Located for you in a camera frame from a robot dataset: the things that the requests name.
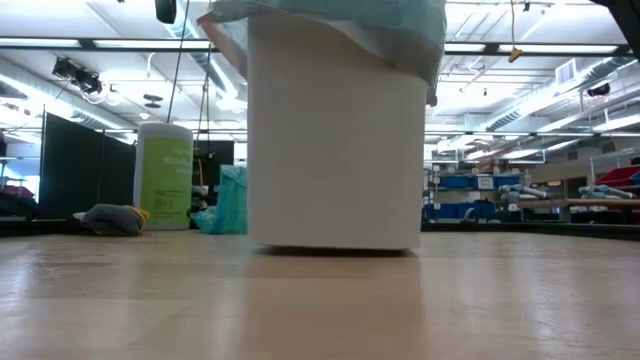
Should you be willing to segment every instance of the ventilation duct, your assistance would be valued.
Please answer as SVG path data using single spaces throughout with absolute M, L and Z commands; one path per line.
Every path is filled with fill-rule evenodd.
M 180 39 L 182 37 L 182 32 L 184 30 L 184 39 L 199 39 L 202 37 L 199 36 L 197 31 L 197 27 L 190 19 L 187 19 L 187 22 L 184 22 L 184 17 L 186 10 L 180 1 L 177 2 L 178 5 L 178 13 L 176 16 L 176 20 L 173 24 L 165 24 L 165 28 L 169 32 L 169 34 L 175 38 Z M 209 78 L 216 85 L 218 89 L 224 92 L 226 95 L 235 98 L 238 96 L 238 91 L 231 81 L 225 77 L 224 73 L 220 69 L 220 67 L 216 64 L 215 60 L 211 58 L 211 62 L 207 61 L 208 54 L 207 53 L 189 53 L 189 57 L 193 59 L 193 61 L 198 64 L 205 73 L 209 74 Z
M 529 92 L 515 105 L 509 105 L 506 109 L 495 112 L 484 124 L 486 131 L 495 131 L 515 120 L 553 105 L 562 100 L 563 95 L 568 94 L 571 90 L 591 88 L 609 74 L 633 61 L 635 61 L 633 58 L 607 58 L 602 60 L 579 73 L 577 76 L 579 83 L 568 89 L 563 89 L 563 86 L 559 87 L 556 80 L 552 79 Z
M 62 91 L 56 85 L 28 73 L 0 59 L 0 83 L 24 93 L 30 99 L 47 106 L 47 111 L 66 119 L 86 118 L 89 127 L 95 129 L 133 128 L 135 125 L 98 106 L 89 104 L 81 97 Z

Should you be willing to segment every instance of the light wood floor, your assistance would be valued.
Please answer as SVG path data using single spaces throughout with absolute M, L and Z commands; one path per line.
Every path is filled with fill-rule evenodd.
M 415 253 L 0 239 L 0 359 L 640 359 L 640 242 L 442 233 Z

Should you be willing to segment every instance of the trash bag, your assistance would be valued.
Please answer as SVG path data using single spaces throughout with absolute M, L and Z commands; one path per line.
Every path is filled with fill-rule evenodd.
M 192 219 L 207 234 L 246 234 L 247 168 L 222 165 L 218 206 L 192 214 Z
M 331 26 L 398 68 L 422 77 L 437 103 L 438 69 L 444 53 L 446 0 L 218 0 L 198 23 L 246 78 L 247 18 L 265 12 L 304 16 Z

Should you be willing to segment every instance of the yellow cloth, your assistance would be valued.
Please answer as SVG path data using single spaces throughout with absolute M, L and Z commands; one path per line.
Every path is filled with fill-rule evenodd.
M 151 218 L 151 214 L 149 214 L 149 212 L 146 210 L 138 209 L 133 206 L 125 205 L 124 207 L 126 207 L 127 209 L 131 209 L 134 213 L 136 213 L 136 215 L 138 215 L 138 217 L 140 218 L 140 231 L 144 230 L 145 226 L 147 225 L 147 221 L 149 221 L 149 218 Z

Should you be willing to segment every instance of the green label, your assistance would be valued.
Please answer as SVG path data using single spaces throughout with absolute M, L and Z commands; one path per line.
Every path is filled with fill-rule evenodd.
M 191 146 L 188 140 L 144 139 L 140 203 L 151 214 L 150 223 L 188 221 L 193 172 Z

